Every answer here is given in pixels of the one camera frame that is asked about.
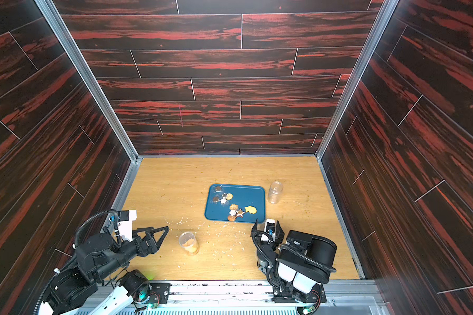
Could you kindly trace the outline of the clear jar with yellow snacks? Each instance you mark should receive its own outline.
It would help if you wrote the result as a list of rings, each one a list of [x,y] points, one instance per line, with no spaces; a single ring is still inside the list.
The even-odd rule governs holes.
[[[196,255],[199,252],[199,244],[196,236],[192,232],[184,232],[179,237],[179,245],[188,255]]]

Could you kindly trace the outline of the clear plastic cookie jar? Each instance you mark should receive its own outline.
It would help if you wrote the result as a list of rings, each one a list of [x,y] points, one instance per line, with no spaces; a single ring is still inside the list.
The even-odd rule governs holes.
[[[283,184],[280,181],[274,181],[270,184],[268,191],[268,202],[276,204],[279,202],[283,193]]]

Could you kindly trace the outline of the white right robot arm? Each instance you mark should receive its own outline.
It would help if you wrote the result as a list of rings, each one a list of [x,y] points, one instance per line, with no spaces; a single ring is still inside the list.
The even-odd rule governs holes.
[[[327,301],[324,285],[336,272],[336,244],[328,238],[290,230],[280,222],[254,223],[250,237],[257,267],[272,287],[274,303],[304,303],[314,307]]]

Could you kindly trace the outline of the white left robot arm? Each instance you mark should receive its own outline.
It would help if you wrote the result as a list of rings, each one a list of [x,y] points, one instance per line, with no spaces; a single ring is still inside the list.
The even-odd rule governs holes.
[[[118,314],[129,305],[140,313],[167,303],[169,284],[154,288],[145,275],[128,267],[135,257],[157,253],[169,227],[139,228],[123,237],[119,223],[130,219],[126,212],[110,209],[84,221],[74,236],[73,256],[55,270],[33,313],[76,314],[106,284],[114,284],[114,289],[92,314]]]

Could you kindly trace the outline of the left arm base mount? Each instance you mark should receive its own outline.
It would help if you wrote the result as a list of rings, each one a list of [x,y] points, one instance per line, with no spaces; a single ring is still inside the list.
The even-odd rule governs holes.
[[[139,306],[141,310],[154,309],[161,304],[166,304],[172,287],[169,282],[151,282],[138,270],[128,272],[118,283],[127,290],[132,303]]]

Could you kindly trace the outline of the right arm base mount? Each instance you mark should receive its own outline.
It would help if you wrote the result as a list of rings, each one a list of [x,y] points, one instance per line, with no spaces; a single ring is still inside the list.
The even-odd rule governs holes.
[[[303,307],[297,307],[297,314],[313,314],[322,303],[327,301],[324,287],[321,283],[315,283],[309,293],[304,293],[294,288],[291,283],[283,284],[282,287],[273,288],[274,303],[303,303]]]

